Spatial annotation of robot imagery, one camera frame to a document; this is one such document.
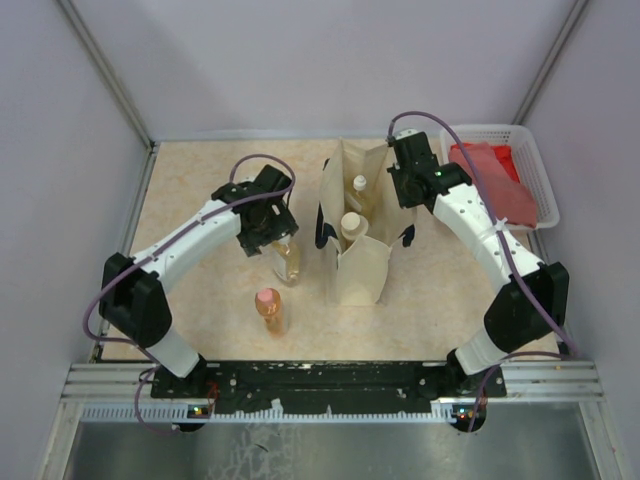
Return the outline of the clear yellow bottle white cap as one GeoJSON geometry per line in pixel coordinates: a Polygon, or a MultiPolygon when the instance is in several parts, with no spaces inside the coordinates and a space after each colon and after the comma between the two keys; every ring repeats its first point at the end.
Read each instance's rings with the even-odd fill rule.
{"type": "Polygon", "coordinates": [[[345,190],[346,207],[370,220],[373,216],[375,197],[371,185],[362,174],[357,175],[345,190]]]}

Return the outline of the orange bottle pink cap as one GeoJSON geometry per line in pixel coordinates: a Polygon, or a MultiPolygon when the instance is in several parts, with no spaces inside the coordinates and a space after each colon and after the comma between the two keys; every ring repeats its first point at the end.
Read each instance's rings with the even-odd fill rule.
{"type": "Polygon", "coordinates": [[[288,330],[288,317],[280,293],[274,288],[264,288],[255,295],[255,306],[264,320],[268,333],[281,337],[288,330]]]}

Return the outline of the white opaque lotion bottle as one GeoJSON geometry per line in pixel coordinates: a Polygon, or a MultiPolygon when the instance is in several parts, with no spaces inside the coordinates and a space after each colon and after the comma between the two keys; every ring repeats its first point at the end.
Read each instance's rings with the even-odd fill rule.
{"type": "Polygon", "coordinates": [[[344,238],[345,249],[348,250],[357,239],[367,234],[369,222],[363,215],[356,212],[348,212],[341,218],[340,229],[344,238]]]}

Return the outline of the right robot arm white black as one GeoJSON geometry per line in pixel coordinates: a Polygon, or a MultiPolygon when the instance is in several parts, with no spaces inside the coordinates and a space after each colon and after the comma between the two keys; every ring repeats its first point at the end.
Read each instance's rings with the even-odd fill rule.
{"type": "Polygon", "coordinates": [[[388,136],[387,142],[395,154],[388,171],[400,206],[423,205],[444,223],[483,267],[496,292],[480,329],[447,356],[448,387],[470,395],[489,368],[562,329],[569,274],[559,262],[544,263],[492,221],[468,173],[456,163],[439,164],[425,133],[406,130],[388,136]]]}

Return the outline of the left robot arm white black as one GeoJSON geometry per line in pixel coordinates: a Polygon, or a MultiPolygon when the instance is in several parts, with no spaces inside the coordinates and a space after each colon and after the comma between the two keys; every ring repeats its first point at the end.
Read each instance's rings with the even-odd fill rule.
{"type": "Polygon", "coordinates": [[[287,197],[296,182],[285,162],[270,156],[250,180],[229,180],[183,225],[146,249],[115,253],[104,264],[102,288],[89,307],[129,343],[166,369],[176,389],[194,397],[208,384],[205,360],[176,330],[167,299],[206,255],[237,240],[247,256],[293,236],[298,225],[287,197]]]}

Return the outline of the red and pink cloths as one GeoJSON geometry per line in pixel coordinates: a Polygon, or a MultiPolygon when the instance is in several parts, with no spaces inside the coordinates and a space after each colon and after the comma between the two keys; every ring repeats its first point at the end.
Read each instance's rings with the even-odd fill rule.
{"type": "Polygon", "coordinates": [[[491,146],[487,142],[465,143],[498,220],[510,225],[537,226],[537,205],[531,191],[520,182],[507,145],[491,146]]]}

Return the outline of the white perforated plastic basket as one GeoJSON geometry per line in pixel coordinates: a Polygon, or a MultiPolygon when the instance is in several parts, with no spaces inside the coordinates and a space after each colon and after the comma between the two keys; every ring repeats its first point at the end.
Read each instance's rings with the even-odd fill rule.
{"type": "Polygon", "coordinates": [[[510,124],[462,124],[452,126],[464,143],[509,146],[520,183],[531,192],[537,207],[535,230],[550,229],[560,214],[546,169],[532,133],[524,126],[510,124]]]}

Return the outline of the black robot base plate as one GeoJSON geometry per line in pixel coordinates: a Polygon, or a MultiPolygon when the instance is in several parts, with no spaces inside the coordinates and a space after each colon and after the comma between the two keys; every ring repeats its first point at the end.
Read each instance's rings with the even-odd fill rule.
{"type": "Polygon", "coordinates": [[[481,374],[475,389],[452,388],[446,363],[420,361],[205,362],[185,379],[160,368],[151,382],[154,399],[202,399],[192,417],[265,413],[276,405],[293,415],[430,414],[432,406],[455,400],[453,421],[464,431],[479,429],[485,413],[473,415],[461,404],[468,399],[483,409],[487,400],[507,394],[501,370],[481,374]]]}

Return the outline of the aluminium frame rail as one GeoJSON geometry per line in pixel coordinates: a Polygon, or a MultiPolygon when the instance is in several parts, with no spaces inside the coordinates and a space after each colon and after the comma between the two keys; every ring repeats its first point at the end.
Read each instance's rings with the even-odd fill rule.
{"type": "Polygon", "coordinates": [[[476,404],[601,402],[589,361],[507,362],[454,386],[441,362],[209,363],[177,380],[147,363],[75,364],[61,400],[85,421],[450,423],[476,404]]]}

